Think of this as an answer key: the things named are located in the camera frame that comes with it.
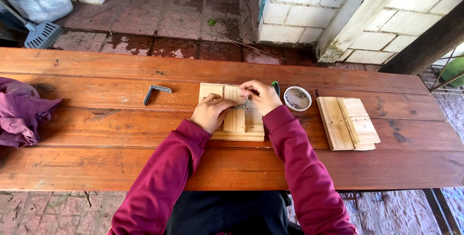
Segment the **person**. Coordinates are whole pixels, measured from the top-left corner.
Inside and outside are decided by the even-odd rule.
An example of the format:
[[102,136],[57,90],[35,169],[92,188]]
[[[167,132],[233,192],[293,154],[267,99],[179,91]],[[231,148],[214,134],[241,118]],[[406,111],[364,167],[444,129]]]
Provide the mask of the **person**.
[[[357,234],[306,132],[274,88],[252,80],[240,89],[263,115],[274,151],[284,162],[303,232]],[[288,234],[283,197],[277,191],[183,192],[206,141],[236,104],[212,93],[201,98],[190,121],[183,120],[154,151],[114,214],[109,235]]]

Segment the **left hand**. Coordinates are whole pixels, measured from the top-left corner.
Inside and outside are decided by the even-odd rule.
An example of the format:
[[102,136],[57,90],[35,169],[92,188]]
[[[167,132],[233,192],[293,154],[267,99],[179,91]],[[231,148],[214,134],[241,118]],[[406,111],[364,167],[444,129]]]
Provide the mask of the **left hand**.
[[230,107],[237,104],[233,100],[224,99],[218,94],[210,93],[207,97],[201,98],[190,118],[190,122],[212,134],[221,126],[222,121],[230,111]]

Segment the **wooden post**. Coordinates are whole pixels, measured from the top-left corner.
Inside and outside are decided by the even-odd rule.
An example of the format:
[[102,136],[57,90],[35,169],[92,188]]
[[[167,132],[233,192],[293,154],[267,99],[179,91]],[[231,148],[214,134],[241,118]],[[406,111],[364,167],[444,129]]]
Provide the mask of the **wooden post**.
[[379,72],[415,75],[462,42],[464,1],[382,66]]

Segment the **rake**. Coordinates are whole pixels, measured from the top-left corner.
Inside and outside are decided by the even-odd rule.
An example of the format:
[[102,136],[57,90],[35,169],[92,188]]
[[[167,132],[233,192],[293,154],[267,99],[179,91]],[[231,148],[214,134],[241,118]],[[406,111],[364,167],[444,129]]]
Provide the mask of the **rake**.
[[24,42],[26,48],[46,49],[51,47],[66,31],[64,28],[50,22],[45,22],[35,26],[32,22],[27,22],[23,19],[23,17],[11,9],[2,0],[0,0],[0,5],[6,8],[11,14],[15,15],[15,17],[17,17],[24,26],[30,30],[29,35],[27,35],[26,42]]

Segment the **table plank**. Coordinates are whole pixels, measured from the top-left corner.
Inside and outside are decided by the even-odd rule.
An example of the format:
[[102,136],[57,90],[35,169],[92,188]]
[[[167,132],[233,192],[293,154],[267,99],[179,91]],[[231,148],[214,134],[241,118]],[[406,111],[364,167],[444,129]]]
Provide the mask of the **table plank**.
[[[153,149],[140,148],[2,148],[0,189],[125,191],[152,152]],[[464,185],[462,152],[316,150],[316,154],[337,190]],[[197,172],[186,186],[186,190],[192,191],[287,188],[283,164],[273,150],[230,148],[206,149]]]
[[0,57],[0,72],[3,73],[224,84],[258,79],[269,84],[277,80],[282,86],[430,95],[417,76],[378,72],[23,48],[0,48]]
[[[42,145],[157,146],[191,112],[58,108],[39,128]],[[297,117],[314,149],[329,149],[320,115]],[[378,150],[464,151],[448,122],[372,119]],[[271,147],[264,142],[210,141],[218,147]]]
[[[199,83],[151,81],[120,78],[0,74],[31,84],[42,98],[63,98],[62,107],[141,109],[155,111],[193,111],[198,103]],[[148,106],[142,101],[151,85],[169,87],[173,94],[154,92]],[[281,87],[281,95],[287,88]],[[398,93],[306,88],[313,100],[305,112],[295,115],[320,115],[317,96],[360,98],[371,118],[445,121],[446,117],[432,96]]]

